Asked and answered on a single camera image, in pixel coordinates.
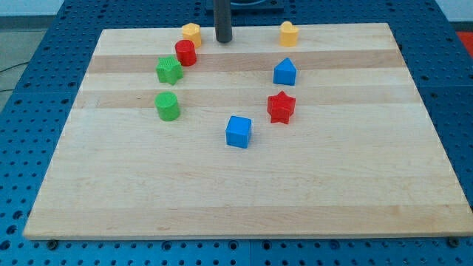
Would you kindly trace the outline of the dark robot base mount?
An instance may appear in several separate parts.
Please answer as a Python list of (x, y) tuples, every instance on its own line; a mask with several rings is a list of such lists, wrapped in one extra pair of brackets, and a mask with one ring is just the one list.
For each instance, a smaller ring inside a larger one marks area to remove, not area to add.
[(233, 15), (246, 13), (259, 13), (263, 11), (283, 12), (284, 0), (230, 0)]

